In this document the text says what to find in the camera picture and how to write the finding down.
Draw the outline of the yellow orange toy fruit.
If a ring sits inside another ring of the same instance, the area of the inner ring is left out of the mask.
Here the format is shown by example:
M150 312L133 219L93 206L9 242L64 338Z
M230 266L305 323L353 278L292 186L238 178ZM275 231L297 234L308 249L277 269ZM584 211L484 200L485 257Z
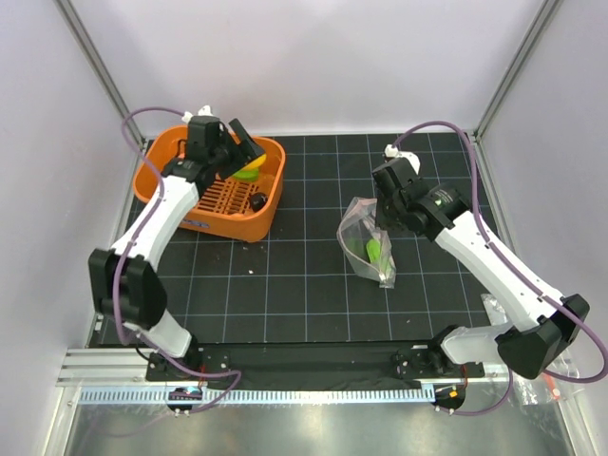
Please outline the yellow orange toy fruit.
M265 153L262 153L261 155L259 155L258 157L256 157L254 160L252 160L251 162L249 162L248 164L246 164L243 168L242 171L253 171L258 169L263 163L266 162L266 158L267 155Z

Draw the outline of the long green toy vegetable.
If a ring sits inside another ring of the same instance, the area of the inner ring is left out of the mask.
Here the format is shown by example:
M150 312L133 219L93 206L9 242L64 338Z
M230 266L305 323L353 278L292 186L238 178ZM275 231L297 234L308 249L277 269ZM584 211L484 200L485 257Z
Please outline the long green toy vegetable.
M345 256L354 273L375 281L380 287L391 288L396 266L387 237L352 237L346 240Z

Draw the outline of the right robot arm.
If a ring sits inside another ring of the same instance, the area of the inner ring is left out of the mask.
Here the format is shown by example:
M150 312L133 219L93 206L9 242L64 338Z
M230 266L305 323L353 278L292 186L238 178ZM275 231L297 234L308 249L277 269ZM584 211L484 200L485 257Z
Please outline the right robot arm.
M564 296L534 275L490 230L476 220L469 200L449 184L429 186L406 158L372 172L377 192L376 224L406 228L460 261L498 300L506 323L445 331L427 356L430 369L449 376L468 362L504 362L519 376L538 377L577 337L573 318L590 311L579 294Z

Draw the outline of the pink dotted zip bag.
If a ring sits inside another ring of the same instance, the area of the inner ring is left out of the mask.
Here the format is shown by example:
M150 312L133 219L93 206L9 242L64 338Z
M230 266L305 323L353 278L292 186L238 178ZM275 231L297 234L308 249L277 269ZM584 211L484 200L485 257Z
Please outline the pink dotted zip bag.
M356 276L393 289L396 266L387 231L375 225L376 199L353 197L338 224L336 238Z

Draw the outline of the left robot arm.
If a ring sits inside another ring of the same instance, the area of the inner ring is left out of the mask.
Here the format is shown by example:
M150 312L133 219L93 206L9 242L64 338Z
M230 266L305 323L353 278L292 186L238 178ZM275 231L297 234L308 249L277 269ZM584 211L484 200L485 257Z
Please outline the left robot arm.
M224 123L203 107L181 113L186 127L182 155L158 167L140 148L135 151L152 173L151 200L127 231L107 249L95 249L88 273L96 313L113 319L123 344L134 333L168 356L168 369L180 380L198 375L196 343L167 309L158 266L170 238L216 179L227 179L263 155L240 120Z

